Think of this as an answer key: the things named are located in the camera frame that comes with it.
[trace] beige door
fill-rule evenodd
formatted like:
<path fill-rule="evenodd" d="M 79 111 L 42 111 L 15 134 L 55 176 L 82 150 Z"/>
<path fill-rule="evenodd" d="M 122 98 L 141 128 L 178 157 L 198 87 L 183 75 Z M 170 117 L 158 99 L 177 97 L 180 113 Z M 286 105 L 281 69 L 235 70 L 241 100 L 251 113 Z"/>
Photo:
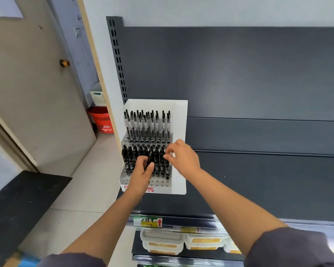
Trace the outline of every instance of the beige door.
<path fill-rule="evenodd" d="M 0 18 L 0 124 L 40 172 L 71 176 L 95 142 L 45 0 Z"/>

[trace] sleeve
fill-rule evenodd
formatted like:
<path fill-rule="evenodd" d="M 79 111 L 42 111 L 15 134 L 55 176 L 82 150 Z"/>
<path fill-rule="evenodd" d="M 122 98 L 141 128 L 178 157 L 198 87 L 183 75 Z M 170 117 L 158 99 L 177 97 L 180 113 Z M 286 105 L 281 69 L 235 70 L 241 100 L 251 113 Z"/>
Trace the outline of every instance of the sleeve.
<path fill-rule="evenodd" d="M 43 258 L 37 267 L 106 267 L 101 258 L 86 253 L 65 253 Z"/>
<path fill-rule="evenodd" d="M 265 232 L 253 244 L 245 267 L 334 267 L 334 253 L 324 233 L 279 228 Z"/>

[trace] pen display stand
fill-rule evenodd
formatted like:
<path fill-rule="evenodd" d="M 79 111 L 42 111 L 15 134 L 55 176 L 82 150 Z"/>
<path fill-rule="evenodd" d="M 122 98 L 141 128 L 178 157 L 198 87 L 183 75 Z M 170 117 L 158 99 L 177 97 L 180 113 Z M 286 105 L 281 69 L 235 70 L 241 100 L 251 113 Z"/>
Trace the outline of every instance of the pen display stand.
<path fill-rule="evenodd" d="M 187 108 L 188 102 L 186 100 L 149 100 L 149 99 L 129 99 L 124 105 L 124 111 L 130 114 L 131 111 L 137 110 L 144 113 L 154 110 L 158 111 L 162 115 L 162 111 L 167 114 L 170 111 L 170 134 L 162 134 L 149 136 L 149 134 L 140 134 L 139 132 L 131 133 L 127 128 L 124 137 L 121 140 L 121 147 L 132 150 L 142 149 L 147 150 L 147 153 L 141 153 L 141 155 L 147 155 L 149 157 L 150 151 L 163 150 L 163 153 L 167 146 L 177 139 L 185 140 L 186 136 L 186 123 L 187 123 Z M 160 194 L 181 194 L 184 195 L 186 190 L 186 180 L 182 175 L 171 165 L 167 167 L 164 163 L 163 153 L 158 152 L 158 160 L 152 159 L 155 165 L 159 163 L 158 168 L 155 168 L 150 185 L 147 188 L 147 193 L 160 193 Z M 125 191 L 129 186 L 130 177 L 133 172 L 133 166 L 129 165 L 129 162 L 125 162 L 123 166 L 119 182 L 122 191 Z"/>

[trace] tiled floor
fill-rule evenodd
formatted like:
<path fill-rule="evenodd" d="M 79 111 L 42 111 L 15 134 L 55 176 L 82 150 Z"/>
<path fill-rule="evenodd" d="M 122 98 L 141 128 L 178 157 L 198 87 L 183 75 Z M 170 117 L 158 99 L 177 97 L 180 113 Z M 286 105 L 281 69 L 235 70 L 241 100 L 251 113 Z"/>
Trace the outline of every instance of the tiled floor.
<path fill-rule="evenodd" d="M 114 203 L 122 165 L 114 135 L 99 134 L 67 188 L 19 248 L 39 258 L 62 252 Z M 134 233 L 125 227 L 109 266 L 136 267 L 131 260 Z"/>

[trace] red plastic basket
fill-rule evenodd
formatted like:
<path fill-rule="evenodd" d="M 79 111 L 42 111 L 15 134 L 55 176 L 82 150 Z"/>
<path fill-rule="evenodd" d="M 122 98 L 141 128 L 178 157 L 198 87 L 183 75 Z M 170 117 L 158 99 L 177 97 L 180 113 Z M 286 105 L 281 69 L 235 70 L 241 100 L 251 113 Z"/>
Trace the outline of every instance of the red plastic basket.
<path fill-rule="evenodd" d="M 87 112 L 92 116 L 98 130 L 102 133 L 114 133 L 107 107 L 90 107 Z"/>

